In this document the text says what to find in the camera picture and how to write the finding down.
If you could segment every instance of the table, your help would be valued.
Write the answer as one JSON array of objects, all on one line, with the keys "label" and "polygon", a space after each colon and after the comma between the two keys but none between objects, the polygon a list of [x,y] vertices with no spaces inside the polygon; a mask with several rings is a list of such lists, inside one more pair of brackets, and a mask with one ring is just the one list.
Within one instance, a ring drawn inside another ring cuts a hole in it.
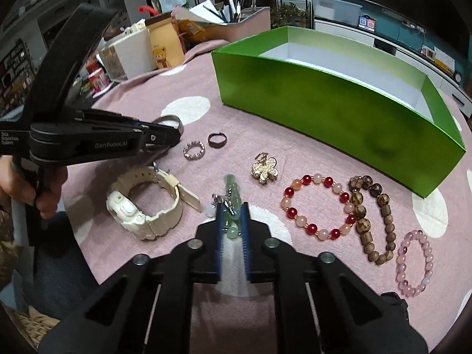
[{"label": "table", "polygon": [[[472,133],[458,107],[444,96],[466,148],[472,146]],[[233,173],[251,216],[269,225],[273,236],[291,243],[296,250],[318,255],[329,250],[346,263],[377,293],[397,291],[396,263],[376,266],[367,261],[354,231],[336,241],[320,242],[287,219],[279,206],[285,187],[294,178],[309,173],[330,175],[344,187],[351,176],[368,174],[381,183],[391,198],[397,242],[412,229],[422,228],[429,236],[434,254],[434,272],[426,291],[408,300],[411,324],[424,336],[430,350],[453,325],[461,307],[472,293],[472,267],[467,252],[472,246],[469,224],[472,220],[472,161],[466,153],[444,182],[422,199],[407,188],[385,177],[339,150],[265,119],[221,103],[210,54],[203,54],[185,65],[154,77],[138,77],[116,87],[97,102],[96,107],[152,121],[164,114],[178,115],[185,131],[181,143],[158,161],[170,169],[182,184],[196,193],[202,204],[213,193],[224,192],[223,176]],[[182,145],[192,140],[207,143],[212,132],[224,132],[227,145],[207,148],[198,161],[187,161]],[[251,177],[254,157],[266,151],[277,159],[279,177],[260,186]],[[80,248],[98,282],[137,253],[151,257],[169,253],[178,243],[194,236],[196,227],[207,220],[185,205],[180,223],[156,241],[136,240],[117,224],[105,208],[109,185],[123,172],[140,163],[139,158],[75,165],[69,168],[64,185],[65,209]],[[147,214],[167,208],[170,198],[156,185],[135,190],[132,199]],[[375,200],[364,195],[366,208],[376,209]],[[320,227],[341,225],[342,206],[329,190],[307,187],[297,192],[293,204]],[[385,238],[380,215],[371,215],[374,242],[383,249]],[[192,313],[192,353],[216,350],[224,353],[274,353],[275,318],[271,285],[250,285],[245,281],[241,241],[224,239],[223,275],[218,285],[198,285]],[[424,257],[418,246],[410,248],[408,280],[415,285],[422,279]]]}]

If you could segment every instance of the pink bead bracelet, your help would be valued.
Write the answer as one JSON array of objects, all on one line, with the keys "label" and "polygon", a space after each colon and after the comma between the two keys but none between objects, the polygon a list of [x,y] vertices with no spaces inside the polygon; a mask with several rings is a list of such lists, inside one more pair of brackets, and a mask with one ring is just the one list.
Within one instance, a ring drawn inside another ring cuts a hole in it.
[{"label": "pink bead bracelet", "polygon": [[[405,279],[405,270],[407,269],[405,262],[407,261],[407,251],[412,240],[418,240],[423,249],[423,254],[426,261],[426,266],[424,267],[424,278],[418,287],[412,287]],[[423,234],[422,230],[413,230],[412,232],[407,233],[405,239],[402,241],[402,245],[398,250],[398,253],[399,255],[396,259],[398,263],[396,267],[398,272],[396,281],[398,282],[398,286],[402,290],[404,296],[414,297],[426,289],[426,286],[430,283],[431,276],[433,275],[433,250],[430,248],[428,237],[426,234]]]}]

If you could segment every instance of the beaded bracelet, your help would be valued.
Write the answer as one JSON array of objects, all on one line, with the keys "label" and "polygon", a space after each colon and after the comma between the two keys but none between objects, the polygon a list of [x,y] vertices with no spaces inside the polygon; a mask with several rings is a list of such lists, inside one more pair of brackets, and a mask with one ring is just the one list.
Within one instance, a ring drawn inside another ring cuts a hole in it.
[{"label": "beaded bracelet", "polygon": [[[345,220],[343,226],[339,229],[335,228],[328,232],[326,229],[318,230],[316,224],[308,224],[307,218],[305,216],[299,216],[297,209],[292,207],[291,198],[295,194],[296,190],[301,189],[302,185],[309,185],[311,182],[315,184],[321,184],[326,188],[332,187],[333,193],[339,195],[339,200],[341,203],[344,203],[344,212],[348,214],[348,217]],[[280,202],[280,206],[287,214],[287,217],[295,220],[295,224],[298,227],[304,227],[308,235],[315,235],[320,241],[325,241],[327,239],[337,240],[340,235],[347,235],[351,231],[351,227],[355,222],[355,217],[353,215],[354,205],[349,201],[349,193],[343,191],[343,185],[340,183],[335,183],[331,177],[323,177],[321,174],[317,173],[314,176],[305,175],[300,180],[297,178],[293,180],[292,184],[287,187],[284,191],[284,198]]]},{"label": "beaded bracelet", "polygon": [[[386,248],[384,254],[379,254],[375,250],[372,234],[370,232],[371,222],[365,218],[367,210],[362,204],[364,197],[360,193],[360,189],[368,190],[372,197],[377,197],[377,205],[381,210],[382,217],[385,223],[386,233]],[[357,219],[356,231],[360,236],[360,242],[364,246],[364,253],[368,256],[370,262],[375,262],[377,265],[383,265],[385,262],[393,258],[393,250],[395,250],[396,234],[395,225],[393,224],[392,212],[390,210],[390,197],[386,193],[382,193],[382,186],[379,183],[373,183],[370,176],[354,176],[349,180],[349,190],[352,191],[351,202],[354,204],[354,215]]]},{"label": "beaded bracelet", "polygon": [[[423,255],[425,257],[426,265],[424,267],[424,278],[423,281],[418,285],[418,287],[411,287],[408,281],[405,279],[405,270],[407,269],[407,251],[410,247],[412,240],[418,240],[419,244],[423,249]],[[430,243],[428,242],[428,237],[423,233],[422,230],[414,230],[410,233],[407,233],[405,239],[402,241],[402,246],[398,250],[398,257],[396,259],[398,265],[396,270],[398,272],[396,276],[396,281],[398,286],[403,292],[403,295],[406,297],[414,297],[424,291],[426,286],[431,281],[431,276],[433,275],[433,250],[430,248]]]}]

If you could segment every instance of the cable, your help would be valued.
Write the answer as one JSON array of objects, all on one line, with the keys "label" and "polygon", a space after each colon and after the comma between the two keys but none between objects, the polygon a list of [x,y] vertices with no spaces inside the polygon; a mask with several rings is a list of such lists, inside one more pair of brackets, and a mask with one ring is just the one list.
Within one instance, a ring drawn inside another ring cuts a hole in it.
[{"label": "cable", "polygon": [[424,33],[424,31],[423,31],[423,38],[424,38],[423,43],[422,43],[421,46],[419,47],[419,52],[420,52],[420,53],[421,53],[421,50],[423,49],[424,43],[426,42],[426,34]]}]

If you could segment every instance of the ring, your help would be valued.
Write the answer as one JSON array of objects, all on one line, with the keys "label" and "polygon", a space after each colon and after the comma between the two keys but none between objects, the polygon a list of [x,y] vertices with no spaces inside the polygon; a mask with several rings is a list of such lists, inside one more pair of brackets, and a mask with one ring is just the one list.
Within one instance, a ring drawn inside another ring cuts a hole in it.
[{"label": "ring", "polygon": [[[189,154],[188,151],[190,149],[192,149],[193,147],[195,147],[195,148],[199,147],[200,151],[198,153],[195,153],[195,154]],[[183,149],[183,155],[189,161],[195,161],[197,159],[200,159],[204,156],[204,154],[205,154],[205,145],[200,141],[189,142]]]},{"label": "ring", "polygon": [[[220,142],[211,141],[211,138],[217,137],[217,136],[224,137],[225,139]],[[226,137],[224,133],[212,133],[208,136],[208,145],[210,145],[211,147],[215,149],[220,149],[221,147],[225,146],[227,141],[228,141],[228,137]]]}]

